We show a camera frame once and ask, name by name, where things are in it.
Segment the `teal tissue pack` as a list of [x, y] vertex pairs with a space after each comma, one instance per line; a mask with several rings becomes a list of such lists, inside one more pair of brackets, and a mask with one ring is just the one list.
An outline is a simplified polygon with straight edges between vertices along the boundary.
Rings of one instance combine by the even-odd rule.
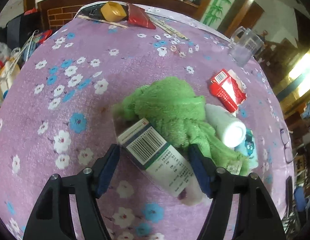
[[250, 170], [258, 167], [257, 144], [251, 129], [246, 128], [245, 138], [235, 150], [248, 158]]

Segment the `white plastic bottle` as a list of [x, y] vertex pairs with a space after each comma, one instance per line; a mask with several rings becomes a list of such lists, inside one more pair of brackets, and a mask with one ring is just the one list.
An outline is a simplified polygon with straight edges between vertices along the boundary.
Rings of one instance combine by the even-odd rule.
[[227, 147], [235, 148], [243, 142], [246, 135], [245, 124], [223, 107], [207, 103], [205, 118]]

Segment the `white blue carton box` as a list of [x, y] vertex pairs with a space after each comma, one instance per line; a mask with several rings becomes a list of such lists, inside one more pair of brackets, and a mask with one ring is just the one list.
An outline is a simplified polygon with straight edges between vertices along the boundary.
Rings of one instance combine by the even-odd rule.
[[182, 204], [194, 206], [204, 200], [188, 160], [147, 119], [123, 131], [118, 142], [149, 180]]

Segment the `green fluffy cloth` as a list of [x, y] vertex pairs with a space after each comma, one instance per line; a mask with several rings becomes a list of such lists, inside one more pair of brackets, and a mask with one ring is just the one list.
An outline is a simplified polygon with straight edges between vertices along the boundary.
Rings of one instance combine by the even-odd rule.
[[137, 88], [112, 107], [115, 119], [136, 122], [147, 119], [155, 130], [175, 149], [186, 153], [196, 144], [216, 166], [227, 168], [241, 162], [241, 176], [249, 173], [249, 160], [228, 148], [205, 119], [205, 97], [177, 77], [166, 77]]

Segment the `purple floral tablecloth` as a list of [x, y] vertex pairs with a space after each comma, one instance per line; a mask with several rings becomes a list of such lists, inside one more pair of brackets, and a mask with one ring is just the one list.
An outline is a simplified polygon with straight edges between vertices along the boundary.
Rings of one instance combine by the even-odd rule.
[[48, 178], [77, 174], [116, 142], [112, 105], [136, 88], [167, 76], [185, 80], [206, 102], [211, 77], [232, 70], [245, 85], [238, 118], [253, 132], [256, 173], [283, 217], [287, 164], [280, 104], [261, 66], [239, 67], [229, 43], [191, 18], [156, 7], [145, 11], [176, 28], [121, 28], [75, 18], [31, 55], [0, 108], [0, 223], [22, 239], [32, 208]]

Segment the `red cigarette pack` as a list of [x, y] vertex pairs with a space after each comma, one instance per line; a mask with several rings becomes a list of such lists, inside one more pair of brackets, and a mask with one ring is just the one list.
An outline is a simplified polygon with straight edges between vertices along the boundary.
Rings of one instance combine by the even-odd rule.
[[216, 73], [210, 81], [211, 84], [208, 86], [210, 93], [217, 97], [230, 113], [236, 112], [239, 106], [247, 99], [244, 89], [225, 69]]

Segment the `yellow tub of clutter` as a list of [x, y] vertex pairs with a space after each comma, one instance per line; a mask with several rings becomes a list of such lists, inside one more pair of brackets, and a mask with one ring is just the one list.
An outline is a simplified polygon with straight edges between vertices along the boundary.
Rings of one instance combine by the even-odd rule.
[[6, 61], [3, 66], [0, 65], [0, 104], [19, 73], [20, 67], [15, 59]]

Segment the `clear glass mug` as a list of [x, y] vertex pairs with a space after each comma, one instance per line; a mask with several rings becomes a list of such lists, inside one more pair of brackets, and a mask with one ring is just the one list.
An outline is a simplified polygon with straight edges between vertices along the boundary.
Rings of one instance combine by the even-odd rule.
[[243, 67], [263, 45], [263, 40], [251, 29], [240, 26], [230, 37], [229, 54], [239, 67]]

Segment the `dark shopping bag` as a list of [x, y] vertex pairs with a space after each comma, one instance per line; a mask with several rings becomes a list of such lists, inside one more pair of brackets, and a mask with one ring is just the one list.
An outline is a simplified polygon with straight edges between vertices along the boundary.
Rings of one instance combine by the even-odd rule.
[[42, 31], [40, 12], [28, 15], [20, 14], [6, 24], [7, 46], [10, 49], [21, 47], [31, 37], [34, 31]]

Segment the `wooden stick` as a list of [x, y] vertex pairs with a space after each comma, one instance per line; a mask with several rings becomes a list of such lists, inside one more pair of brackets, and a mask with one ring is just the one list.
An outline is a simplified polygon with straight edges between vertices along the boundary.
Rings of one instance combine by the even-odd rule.
[[120, 24], [120, 23], [108, 22], [106, 20], [93, 19], [93, 18], [85, 16], [85, 15], [77, 15], [77, 16], [75, 16], [75, 18], [80, 18], [80, 19], [85, 19], [85, 20], [88, 20], [88, 21], [94, 21], [94, 22], [100, 22], [100, 23], [106, 23], [106, 24], [109, 24], [109, 25], [113, 25], [113, 26], [120, 27], [120, 28], [125, 28], [125, 29], [128, 28], [128, 26]]

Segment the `wooden chopsticks pair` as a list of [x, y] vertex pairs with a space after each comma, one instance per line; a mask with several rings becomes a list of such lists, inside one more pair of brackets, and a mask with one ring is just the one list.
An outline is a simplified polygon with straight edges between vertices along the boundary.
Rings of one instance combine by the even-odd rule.
[[165, 32], [167, 32], [168, 34], [172, 35], [172, 36], [176, 36], [179, 37], [181, 39], [184, 40], [189, 40], [185, 35], [183, 35], [181, 32], [179, 32], [178, 30], [176, 30], [175, 28], [169, 26], [168, 24], [166, 24], [164, 21], [162, 20], [158, 20], [157, 18], [153, 17], [153, 16], [149, 16], [151, 22], [158, 26], [159, 28], [163, 29]]

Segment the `dark red flat box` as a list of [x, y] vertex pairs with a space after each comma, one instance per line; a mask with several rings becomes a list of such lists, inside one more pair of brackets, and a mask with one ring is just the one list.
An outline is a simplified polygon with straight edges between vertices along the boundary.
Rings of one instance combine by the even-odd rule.
[[133, 5], [131, 3], [128, 3], [127, 7], [128, 7], [128, 24], [152, 30], [156, 29], [156, 26], [152, 23], [148, 14], [145, 12], [143, 8]]

